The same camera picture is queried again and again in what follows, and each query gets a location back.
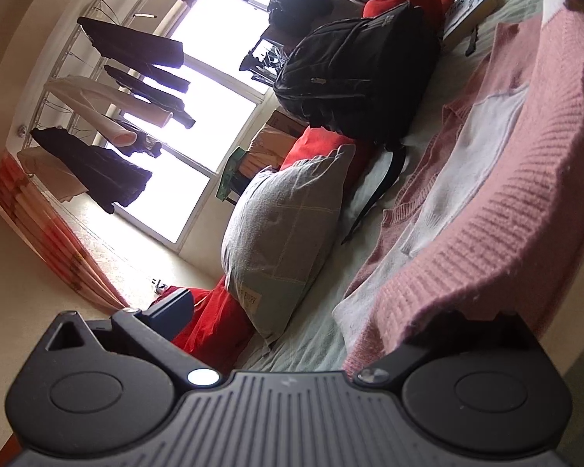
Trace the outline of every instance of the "backpack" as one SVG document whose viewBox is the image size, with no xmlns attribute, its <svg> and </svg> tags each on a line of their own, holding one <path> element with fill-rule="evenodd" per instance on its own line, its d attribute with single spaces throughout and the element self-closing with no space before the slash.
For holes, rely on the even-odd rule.
<svg viewBox="0 0 584 467">
<path fill-rule="evenodd" d="M 374 18 L 335 21 L 299 42 L 274 83 L 282 107 L 308 121 L 392 152 L 385 177 L 353 223 L 396 182 L 404 137 L 440 51 L 424 10 L 404 2 Z"/>
</svg>

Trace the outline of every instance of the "black strap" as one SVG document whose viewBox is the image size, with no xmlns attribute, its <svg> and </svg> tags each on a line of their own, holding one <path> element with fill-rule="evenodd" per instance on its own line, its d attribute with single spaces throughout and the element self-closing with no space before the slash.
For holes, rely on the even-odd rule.
<svg viewBox="0 0 584 467">
<path fill-rule="evenodd" d="M 402 172 L 402 167 L 405 164 L 405 158 L 406 150 L 404 146 L 399 146 L 394 151 L 392 151 L 392 162 L 389 164 L 389 168 L 385 173 L 385 177 L 380 182 L 378 187 L 374 190 L 374 193 L 372 194 L 368 202 L 365 204 L 364 208 L 359 213 L 359 216 L 357 216 L 357 219 L 355 219 L 355 222 L 352 224 L 352 227 L 350 228 L 348 235 L 344 237 L 342 244 L 346 244 L 352 238 L 352 232 L 355 231 L 355 228 L 361 222 L 364 216 L 368 213 L 372 206 L 376 204 L 378 199 L 382 197 L 385 194 L 385 192 L 389 190 L 389 188 L 392 187 L 394 182 L 396 182 L 398 176 Z"/>
</svg>

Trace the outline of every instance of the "bed sheet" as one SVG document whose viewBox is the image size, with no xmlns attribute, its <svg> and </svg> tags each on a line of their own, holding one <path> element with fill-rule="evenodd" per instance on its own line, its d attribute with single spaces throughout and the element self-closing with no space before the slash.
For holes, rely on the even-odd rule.
<svg viewBox="0 0 584 467">
<path fill-rule="evenodd" d="M 500 8 L 489 16 L 478 31 L 477 49 L 465 57 L 468 40 L 445 52 L 439 59 L 424 100 L 403 143 L 407 147 L 405 169 L 398 182 L 368 213 L 349 243 L 339 242 L 315 282 L 294 312 L 282 337 L 267 349 L 254 336 L 240 355 L 237 367 L 259 371 L 320 371 L 340 368 L 346 347 L 331 311 L 344 297 L 350 282 L 374 249 L 380 230 L 382 211 L 393 206 L 397 191 L 419 162 L 428 141 L 441 127 L 442 107 L 461 92 L 480 60 L 490 51 L 498 22 L 519 22 L 542 9 L 542 0 L 499 0 Z M 369 168 L 353 198 L 343 209 L 338 239 L 347 233 L 353 219 L 380 182 L 389 155 L 383 153 Z"/>
</svg>

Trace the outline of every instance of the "white garment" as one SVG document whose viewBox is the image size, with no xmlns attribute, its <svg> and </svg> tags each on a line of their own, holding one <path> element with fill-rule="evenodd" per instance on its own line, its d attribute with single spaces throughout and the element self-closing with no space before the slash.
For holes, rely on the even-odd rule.
<svg viewBox="0 0 584 467">
<path fill-rule="evenodd" d="M 417 219 L 412 220 L 374 272 L 331 313 L 348 352 L 366 325 L 377 293 L 430 244 L 477 193 L 497 163 L 526 100 L 528 86 L 475 104 L 455 148 L 437 176 Z"/>
<path fill-rule="evenodd" d="M 69 202 L 73 197 L 87 191 L 61 160 L 42 147 L 24 149 L 17 153 L 17 159 L 23 171 L 37 176 L 60 202 Z"/>
<path fill-rule="evenodd" d="M 100 114 L 89 102 L 90 99 L 110 102 L 135 117 L 159 127 L 167 124 L 173 116 L 171 112 L 158 105 L 140 100 L 88 77 L 69 76 L 52 79 L 45 83 L 45 89 L 71 107 L 76 114 L 104 135 L 108 142 L 117 147 L 134 144 L 136 133 L 126 130 L 120 124 Z"/>
<path fill-rule="evenodd" d="M 474 104 L 401 250 L 413 258 L 461 212 L 486 181 L 526 101 L 528 86 Z"/>
</svg>

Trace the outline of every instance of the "striped curtain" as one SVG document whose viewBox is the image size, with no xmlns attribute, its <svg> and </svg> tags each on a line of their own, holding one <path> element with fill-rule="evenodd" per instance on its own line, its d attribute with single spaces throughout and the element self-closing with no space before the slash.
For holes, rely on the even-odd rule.
<svg viewBox="0 0 584 467">
<path fill-rule="evenodd" d="M 106 311 L 128 306 L 90 252 L 8 152 L 0 163 L 0 207 L 47 266 L 81 297 Z"/>
</svg>

